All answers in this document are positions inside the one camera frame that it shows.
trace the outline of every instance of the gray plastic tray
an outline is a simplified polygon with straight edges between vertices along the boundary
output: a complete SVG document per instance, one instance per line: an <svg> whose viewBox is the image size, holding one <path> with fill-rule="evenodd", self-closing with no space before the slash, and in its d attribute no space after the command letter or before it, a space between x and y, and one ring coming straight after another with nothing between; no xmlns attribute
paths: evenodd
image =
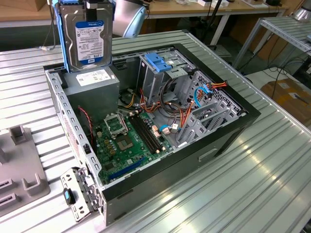
<svg viewBox="0 0 311 233"><path fill-rule="evenodd" d="M30 129L17 126L0 135L0 217L49 192Z"/></svg>

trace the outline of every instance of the slotted metal table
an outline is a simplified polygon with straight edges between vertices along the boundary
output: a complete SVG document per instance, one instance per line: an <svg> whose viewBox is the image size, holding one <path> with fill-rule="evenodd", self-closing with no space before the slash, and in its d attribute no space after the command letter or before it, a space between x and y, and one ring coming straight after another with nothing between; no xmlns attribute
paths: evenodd
<svg viewBox="0 0 311 233"><path fill-rule="evenodd" d="M274 33L301 51L311 55L311 42L307 40L307 36L311 34L310 21L305 23L299 22L292 17L260 18L235 59L232 65L234 68L238 67L241 59L244 57L261 27L265 27L268 31L259 42L254 53L256 53L263 46L268 37Z"/></svg>
<svg viewBox="0 0 311 233"><path fill-rule="evenodd" d="M31 128L51 188L1 217L1 233L298 233L304 227L311 218L311 132L189 33L114 39L113 52L171 43L182 43L261 115L221 156L107 228L97 213L76 223L62 195L59 177L77 162L42 68L62 62L61 49L0 53L0 130Z"/></svg>

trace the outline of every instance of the yellow wire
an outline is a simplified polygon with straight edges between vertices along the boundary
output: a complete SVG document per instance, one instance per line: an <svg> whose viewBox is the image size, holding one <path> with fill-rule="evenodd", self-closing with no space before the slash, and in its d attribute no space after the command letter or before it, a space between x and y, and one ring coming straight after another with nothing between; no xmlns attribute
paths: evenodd
<svg viewBox="0 0 311 233"><path fill-rule="evenodd" d="M133 103L134 103L134 97L135 97L135 94L132 95L132 100L131 100L131 102L130 102L127 106L125 106L125 108L130 108L130 107L133 105Z"/></svg>
<svg viewBox="0 0 311 233"><path fill-rule="evenodd" d="M223 85L223 84L225 84L225 82L223 82L223 83L212 83L212 85Z"/></svg>

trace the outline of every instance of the hard drive label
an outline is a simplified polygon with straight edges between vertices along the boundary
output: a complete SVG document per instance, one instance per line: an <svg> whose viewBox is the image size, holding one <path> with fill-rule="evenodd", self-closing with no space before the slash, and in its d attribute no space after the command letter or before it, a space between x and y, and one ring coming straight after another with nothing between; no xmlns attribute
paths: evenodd
<svg viewBox="0 0 311 233"><path fill-rule="evenodd" d="M101 37L103 30L102 20L76 23L78 60L82 64L96 63L104 56L104 40Z"/></svg>

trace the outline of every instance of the power supply label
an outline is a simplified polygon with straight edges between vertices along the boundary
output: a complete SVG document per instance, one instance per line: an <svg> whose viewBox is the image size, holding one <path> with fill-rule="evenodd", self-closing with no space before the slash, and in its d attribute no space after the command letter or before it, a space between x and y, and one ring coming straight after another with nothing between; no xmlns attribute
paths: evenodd
<svg viewBox="0 0 311 233"><path fill-rule="evenodd" d="M101 38L103 30L102 20L76 23L78 60L82 64L96 63L104 56L104 40Z"/></svg>
<svg viewBox="0 0 311 233"><path fill-rule="evenodd" d="M86 86L93 83L109 80L111 79L111 77L104 69L101 69L89 73L78 74L76 76L76 79L79 82L80 86Z"/></svg>

